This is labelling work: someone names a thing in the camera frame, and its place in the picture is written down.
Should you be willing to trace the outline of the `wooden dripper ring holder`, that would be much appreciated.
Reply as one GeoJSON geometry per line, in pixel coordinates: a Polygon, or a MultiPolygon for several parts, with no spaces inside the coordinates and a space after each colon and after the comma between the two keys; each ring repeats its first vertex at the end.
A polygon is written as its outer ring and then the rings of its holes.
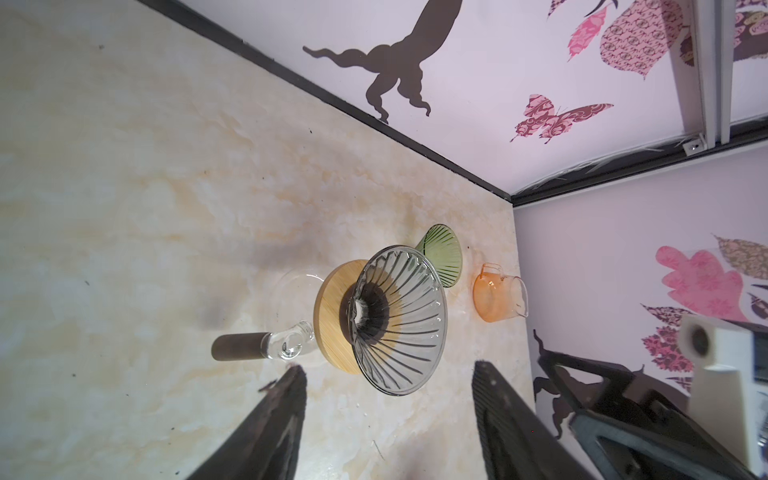
{"type": "Polygon", "coordinates": [[[324,358],[335,368],[360,375],[349,331],[347,308],[366,260],[335,268],[323,281],[313,311],[315,339],[324,358]]]}

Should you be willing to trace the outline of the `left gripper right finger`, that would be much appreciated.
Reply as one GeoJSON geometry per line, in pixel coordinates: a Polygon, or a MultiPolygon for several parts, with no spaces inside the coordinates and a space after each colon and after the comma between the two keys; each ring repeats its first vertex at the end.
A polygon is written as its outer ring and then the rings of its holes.
{"type": "Polygon", "coordinates": [[[474,365],[472,397],[487,477],[591,479],[489,361],[474,365]]]}

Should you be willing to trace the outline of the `grey glass dripper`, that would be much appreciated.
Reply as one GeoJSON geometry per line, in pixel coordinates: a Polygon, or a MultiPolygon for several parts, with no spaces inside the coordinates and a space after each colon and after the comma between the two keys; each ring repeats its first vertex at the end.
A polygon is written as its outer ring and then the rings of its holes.
{"type": "Polygon", "coordinates": [[[355,361],[379,392],[402,397],[431,378],[446,344],[444,288],[419,251],[393,245],[365,263],[347,306],[355,361]]]}

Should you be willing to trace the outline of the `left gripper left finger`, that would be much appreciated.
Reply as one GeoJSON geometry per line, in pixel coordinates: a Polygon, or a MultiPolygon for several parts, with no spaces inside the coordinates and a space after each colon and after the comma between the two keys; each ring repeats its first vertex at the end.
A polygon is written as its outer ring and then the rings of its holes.
{"type": "Polygon", "coordinates": [[[293,479],[306,416],[307,377],[290,366],[191,479],[293,479]]]}

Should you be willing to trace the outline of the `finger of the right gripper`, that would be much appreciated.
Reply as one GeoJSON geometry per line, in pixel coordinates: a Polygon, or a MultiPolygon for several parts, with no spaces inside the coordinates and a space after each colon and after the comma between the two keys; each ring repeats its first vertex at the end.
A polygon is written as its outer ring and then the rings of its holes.
{"type": "Polygon", "coordinates": [[[548,392],[574,412],[642,413],[641,405],[625,395],[636,375],[622,365],[549,351],[538,364],[546,377],[535,379],[535,395],[548,392]]]}

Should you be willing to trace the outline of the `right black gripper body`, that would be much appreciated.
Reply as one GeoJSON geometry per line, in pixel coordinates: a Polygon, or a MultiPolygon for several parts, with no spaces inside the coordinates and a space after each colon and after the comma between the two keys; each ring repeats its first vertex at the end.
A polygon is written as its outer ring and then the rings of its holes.
{"type": "Polygon", "coordinates": [[[569,397],[570,429],[605,479],[754,479],[756,475],[660,393],[641,403],[608,388],[569,397]]]}

